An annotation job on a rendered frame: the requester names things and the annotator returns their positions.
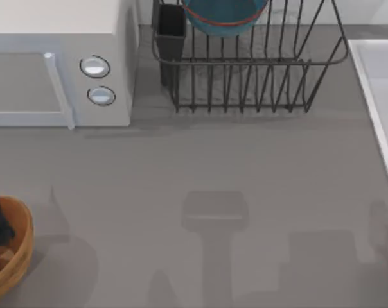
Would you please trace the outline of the large round microwave knob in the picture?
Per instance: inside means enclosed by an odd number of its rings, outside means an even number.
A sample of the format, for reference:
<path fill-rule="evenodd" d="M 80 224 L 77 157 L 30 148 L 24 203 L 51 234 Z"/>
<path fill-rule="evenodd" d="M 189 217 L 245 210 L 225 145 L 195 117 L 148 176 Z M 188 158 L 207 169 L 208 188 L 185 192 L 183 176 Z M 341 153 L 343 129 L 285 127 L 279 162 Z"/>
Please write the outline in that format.
<path fill-rule="evenodd" d="M 90 78 L 104 78 L 110 73 L 109 62 L 97 55 L 80 60 L 80 70 Z"/>

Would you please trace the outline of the black cutlery holder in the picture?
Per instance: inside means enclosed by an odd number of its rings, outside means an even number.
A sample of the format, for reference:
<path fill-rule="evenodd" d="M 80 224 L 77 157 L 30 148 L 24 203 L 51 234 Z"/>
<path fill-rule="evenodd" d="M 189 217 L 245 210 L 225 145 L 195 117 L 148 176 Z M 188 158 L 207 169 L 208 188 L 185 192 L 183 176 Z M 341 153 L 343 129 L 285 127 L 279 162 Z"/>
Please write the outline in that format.
<path fill-rule="evenodd" d="M 152 29 L 161 60 L 181 61 L 186 25 L 186 14 L 181 5 L 153 0 Z"/>

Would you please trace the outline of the round wooden basket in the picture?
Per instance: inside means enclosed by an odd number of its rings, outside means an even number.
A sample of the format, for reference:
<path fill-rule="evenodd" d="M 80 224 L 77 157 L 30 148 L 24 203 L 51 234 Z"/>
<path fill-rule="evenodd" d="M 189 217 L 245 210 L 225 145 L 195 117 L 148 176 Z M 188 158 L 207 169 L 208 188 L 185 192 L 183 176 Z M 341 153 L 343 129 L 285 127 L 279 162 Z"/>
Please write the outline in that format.
<path fill-rule="evenodd" d="M 23 201 L 0 196 L 0 207 L 15 231 L 15 237 L 0 248 L 0 299 L 26 274 L 34 247 L 33 219 Z"/>

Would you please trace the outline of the blue bowl with red rim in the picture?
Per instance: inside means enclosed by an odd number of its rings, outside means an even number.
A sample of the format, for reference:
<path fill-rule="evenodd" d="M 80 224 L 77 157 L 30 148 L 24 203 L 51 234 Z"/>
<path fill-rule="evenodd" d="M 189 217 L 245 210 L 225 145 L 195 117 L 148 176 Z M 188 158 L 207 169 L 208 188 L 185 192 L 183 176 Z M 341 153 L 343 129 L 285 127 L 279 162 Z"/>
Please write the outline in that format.
<path fill-rule="evenodd" d="M 210 36 L 235 37 L 251 29 L 269 0 L 181 0 L 191 25 Z"/>

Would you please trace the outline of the pale microwave oven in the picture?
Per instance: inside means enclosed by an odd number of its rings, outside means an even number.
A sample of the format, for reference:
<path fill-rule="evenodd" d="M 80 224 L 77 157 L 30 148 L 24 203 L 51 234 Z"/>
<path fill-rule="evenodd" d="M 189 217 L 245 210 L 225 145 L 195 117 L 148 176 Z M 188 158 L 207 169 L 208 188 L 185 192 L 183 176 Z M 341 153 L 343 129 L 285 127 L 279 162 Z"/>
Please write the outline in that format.
<path fill-rule="evenodd" d="M 56 54 L 75 128 L 130 124 L 138 49 L 136 0 L 0 0 L 0 53 Z M 106 77 L 80 70 L 93 55 L 109 62 Z M 89 101 L 100 86 L 115 92 L 113 104 Z"/>

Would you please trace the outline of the microwave oven door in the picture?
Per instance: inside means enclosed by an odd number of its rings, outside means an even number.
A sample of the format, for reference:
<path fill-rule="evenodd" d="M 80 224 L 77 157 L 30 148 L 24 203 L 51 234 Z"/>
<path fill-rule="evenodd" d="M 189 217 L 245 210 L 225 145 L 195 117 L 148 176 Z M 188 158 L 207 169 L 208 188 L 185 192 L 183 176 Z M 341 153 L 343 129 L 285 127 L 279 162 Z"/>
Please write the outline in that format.
<path fill-rule="evenodd" d="M 67 126 L 44 53 L 0 53 L 0 126 Z"/>

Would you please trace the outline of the small round microwave knob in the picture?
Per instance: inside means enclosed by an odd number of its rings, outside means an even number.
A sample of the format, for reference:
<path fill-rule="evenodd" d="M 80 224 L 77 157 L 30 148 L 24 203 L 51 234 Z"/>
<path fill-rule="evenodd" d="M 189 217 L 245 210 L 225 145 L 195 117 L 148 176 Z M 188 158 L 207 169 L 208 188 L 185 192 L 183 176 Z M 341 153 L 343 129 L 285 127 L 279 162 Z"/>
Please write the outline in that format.
<path fill-rule="evenodd" d="M 95 87 L 87 91 L 89 101 L 98 106 L 109 106 L 116 100 L 115 92 L 104 86 Z"/>

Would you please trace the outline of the white sink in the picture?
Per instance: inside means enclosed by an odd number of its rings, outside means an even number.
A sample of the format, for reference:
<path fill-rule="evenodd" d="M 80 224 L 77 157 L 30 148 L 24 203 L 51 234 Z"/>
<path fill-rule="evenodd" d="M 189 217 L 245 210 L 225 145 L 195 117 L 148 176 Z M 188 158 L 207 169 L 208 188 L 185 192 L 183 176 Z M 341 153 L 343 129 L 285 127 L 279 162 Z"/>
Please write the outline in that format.
<path fill-rule="evenodd" d="M 348 44 L 388 174 L 388 39 Z"/>

